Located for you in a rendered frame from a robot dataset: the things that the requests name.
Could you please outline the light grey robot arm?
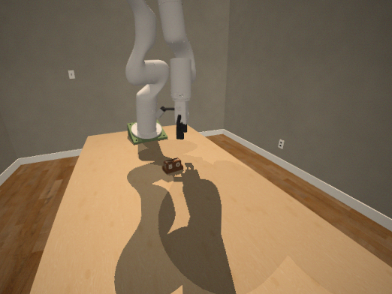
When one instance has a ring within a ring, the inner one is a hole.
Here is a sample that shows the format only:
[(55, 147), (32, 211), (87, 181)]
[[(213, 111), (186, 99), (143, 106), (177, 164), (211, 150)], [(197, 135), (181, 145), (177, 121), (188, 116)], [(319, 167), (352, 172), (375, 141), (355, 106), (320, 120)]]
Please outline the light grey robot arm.
[[(155, 14), (145, 0), (126, 0), (134, 13), (135, 43), (128, 60), (125, 75), (133, 86), (143, 86), (136, 96), (137, 123), (131, 132), (141, 139), (152, 139), (161, 134), (161, 125), (156, 120), (166, 110), (162, 106), (157, 112), (158, 94), (170, 76), (171, 98), (187, 100), (191, 98), (191, 84), (196, 79), (194, 53), (185, 33), (182, 0), (158, 0), (164, 41), (176, 58), (168, 65), (162, 60), (144, 61), (153, 48), (157, 34)], [(152, 84), (149, 84), (152, 83)]]

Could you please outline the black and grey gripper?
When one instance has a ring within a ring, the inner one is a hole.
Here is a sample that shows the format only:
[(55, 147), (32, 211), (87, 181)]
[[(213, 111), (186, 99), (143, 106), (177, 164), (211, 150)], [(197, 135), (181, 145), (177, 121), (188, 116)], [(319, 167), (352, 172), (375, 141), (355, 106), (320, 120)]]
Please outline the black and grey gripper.
[[(175, 112), (175, 124), (176, 124), (176, 139), (183, 140), (184, 133), (187, 133), (187, 123), (189, 121), (189, 109), (188, 101), (190, 100), (175, 100), (174, 112)], [(182, 119), (182, 120), (181, 120)], [(181, 123), (180, 123), (181, 122)]]

